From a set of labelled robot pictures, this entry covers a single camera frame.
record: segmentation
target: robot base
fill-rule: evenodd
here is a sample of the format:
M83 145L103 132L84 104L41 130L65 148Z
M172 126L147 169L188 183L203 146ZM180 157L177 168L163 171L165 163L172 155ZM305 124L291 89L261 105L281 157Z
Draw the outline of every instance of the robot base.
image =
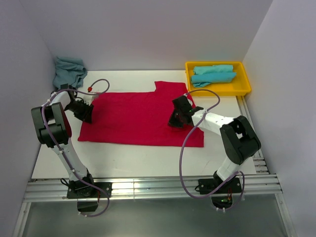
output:
M205 195L209 194L217 187L218 185L215 179L199 179L198 186L196 186L195 190L199 192L199 194ZM229 192L229 188L231 188L233 194L241 193L241 183L239 178L233 178L229 183L221 187L215 194L227 194Z

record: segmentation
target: cable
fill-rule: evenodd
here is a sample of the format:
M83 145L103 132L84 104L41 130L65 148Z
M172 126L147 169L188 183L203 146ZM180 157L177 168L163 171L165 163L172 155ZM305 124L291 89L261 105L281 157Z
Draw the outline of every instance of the cable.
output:
M233 208L237 203L239 203L239 201L241 200L242 196L243 196L243 193L244 193L244 187L245 187L245 176L244 176L244 173L241 172L241 171L236 171L235 173L233 173L231 176L229 176L225 181L223 181L217 188L215 188L213 191L211 191L210 193L206 194L206 195L203 195L203 196L194 196L193 194L191 194L189 192L189 190L186 188L185 184L184 184L184 180L183 180L183 176L182 176L182 158L183 158L183 151L184 151L184 148L186 146L186 143L189 139L189 137L191 136L191 134L197 129L197 127L203 122L203 120L205 119L206 115L207 115L207 112L210 111L211 109L213 109L214 107L218 106L218 104L221 102L221 98L219 97L219 95L217 93L215 93L214 91L212 90L208 90L208 89L196 89L196 90L192 90L192 91L189 91L188 93L186 93L186 95L192 93L192 92L195 92L195 91L200 91L200 90L204 90L204 91L208 91L208 92L211 92L213 93L218 101L216 104L214 104L213 106L209 107L203 114L201 120L191 129L191 131L188 133L188 135L186 136L186 138L184 139L183 141L183 144L182 144L182 147L181 147L181 152L180 152L180 159L179 159L179 176L180 176L180 182L181 182L181 185L182 185L182 188L184 189L184 191L187 193L187 195L189 195L190 197L192 198L195 198L195 199L203 199L203 198L207 198L211 195L213 195L215 192L217 192L223 185L225 185L228 181L230 181L231 179L233 179L239 172L241 173L242 175L242 190L241 190L241 194L238 198L238 200L229 208L225 209L225 210L228 210L228 209L231 209Z
M82 99L81 97L77 96L75 99L80 99L82 101L84 101L84 99Z
M82 179L78 176L78 174L76 173L76 170L73 168L73 166L72 166L71 163L69 162L69 160L68 160L68 158L67 158L67 156L66 156L66 153L63 152L63 149L60 147L60 145L59 145L58 142L56 141L54 135L52 134L51 130L49 129L49 126L48 126L48 123L47 123L46 117L45 117L45 108L46 108L47 105L50 104L50 102L51 102L59 93L61 93L61 92L63 92L63 91L73 91L73 92L81 93L81 94L84 94L84 95L100 95L100 94L103 94L103 93L107 92L107 91L109 90L109 88L110 88L110 83L109 83L108 80L106 80L106 79L98 79L98 80L96 80L96 81L91 85L91 87L92 87L96 82L101 81L101 80L104 80L104 81L106 81L106 82L108 83L108 87L106 88L106 90L103 91L103 92L101 92L101 93L86 93L86 92L78 91L78 90L75 90L75 89L62 89L62 90L59 90L59 91L57 91L57 92L54 92L53 95L50 97L50 99L47 100L47 102L43 105L43 107L42 107L42 109L41 109L41 116L42 116L42 118L43 118L44 126L45 126L45 128L46 128L46 130L47 130L47 132L48 132L48 134L49 134L49 136L50 136L50 138L51 138L52 141L55 143L55 145L58 147L58 150L60 151L60 153L63 155L63 157L64 157L64 159L65 159L67 165L68 165L69 168L73 171L75 177L76 177L79 181L81 181L82 183L84 183L84 184L86 184L86 185L88 185L88 186L90 186L90 187L93 187L93 188L95 188L96 190L99 190L99 191L102 192L102 193L107 197L107 199L108 199L108 202L107 202L106 207L105 207L102 211L100 211L99 213L97 213L97 214L94 214L94 215L87 215L87 214L84 214L84 213L81 213L81 212L80 212L80 214L83 215L83 216L85 216L85 217L95 217L95 216L99 216L99 215L103 214L103 213L108 209L109 204L110 204L109 195L108 195L103 189L101 189L101 188L99 188L99 187L97 187L97 186L95 186L95 185L93 185L93 184L90 184L90 183L88 183L88 182L82 180Z

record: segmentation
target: teal cloth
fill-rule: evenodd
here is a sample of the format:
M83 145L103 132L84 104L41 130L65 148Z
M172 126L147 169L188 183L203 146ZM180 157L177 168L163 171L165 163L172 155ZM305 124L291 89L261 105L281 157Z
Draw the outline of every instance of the teal cloth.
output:
M193 75L191 82L194 87L200 88L211 83L229 83L236 76L236 73L208 73L204 75Z
M82 59L57 57L56 77L53 85L60 89L63 84L72 85L75 88L83 86L83 79L88 74L83 66Z
M204 66L194 67L193 72L195 75L203 75L207 73L232 73L232 65L215 65L215 66Z

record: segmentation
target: metal frame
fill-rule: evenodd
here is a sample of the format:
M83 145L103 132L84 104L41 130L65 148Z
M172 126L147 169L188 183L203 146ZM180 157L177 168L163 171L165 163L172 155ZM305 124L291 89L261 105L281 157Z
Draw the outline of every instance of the metal frame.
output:
M185 185L192 193L203 177L186 177ZM95 182L112 182L111 200L151 199L151 198L188 198L179 178L135 178L135 179L95 179ZM245 195L281 194L282 190L277 175L246 175ZM27 185L23 202L77 201L66 199L67 187L59 180L35 181ZM97 200L80 198L79 200Z
M31 203L30 202L23 202L21 206L21 210L18 216L18 219L15 224L15 229L13 232L13 237L22 237L24 227L26 224L26 221L28 219L28 215L30 212Z
M253 126L244 97L237 96L236 98L240 113L247 117ZM277 175L269 173L261 150L254 155L253 161L257 174L246 175L245 195L275 194L287 235L296 237ZM185 177L185 185L191 193L197 193L194 191L194 187L197 185L198 179L205 177ZM111 200L188 197L178 177L95 179L95 181L113 183ZM59 180L33 180L29 182L13 236L22 236L32 202L77 201L77 199L66 199L66 195L67 187L62 185Z
M296 231L294 229L294 225L290 216L290 213L285 204L283 194L276 194L276 201L278 208L280 210L280 214L284 223L284 227L288 237L297 237Z

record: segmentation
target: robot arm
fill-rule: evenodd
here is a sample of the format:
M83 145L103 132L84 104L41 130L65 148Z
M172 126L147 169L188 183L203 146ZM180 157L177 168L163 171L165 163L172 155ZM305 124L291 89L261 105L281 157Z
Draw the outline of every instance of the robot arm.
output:
M61 87L61 89L67 88L73 89L71 86L68 85L62 85ZM88 105L84 103L83 100L76 100L76 96L72 91L63 91L51 101L51 103L45 108L44 111L48 126L53 133L54 138L63 149L63 151L67 153L68 160L72 167L76 170L77 176L82 180L93 184L93 178L91 174L89 174L87 168L80 161L72 145L72 131L67 120L65 110L70 110L78 119L91 123L93 105ZM83 184L74 175L73 171L70 169L67 162L65 161L63 155L60 153L58 147L55 145L49 133L47 132L44 126L41 111L42 106L33 108L31 110L38 140L40 141L40 143L46 144L49 148L51 148L60 158L69 175L69 190L71 190L76 195L90 197L95 193L95 189Z
M193 108L185 95L173 100L172 103L174 111L169 120L170 126L195 126L206 113L202 107ZM221 135L223 140L227 157L213 175L217 185L240 170L242 164L261 148L257 135L244 116L229 118L207 112L198 127Z

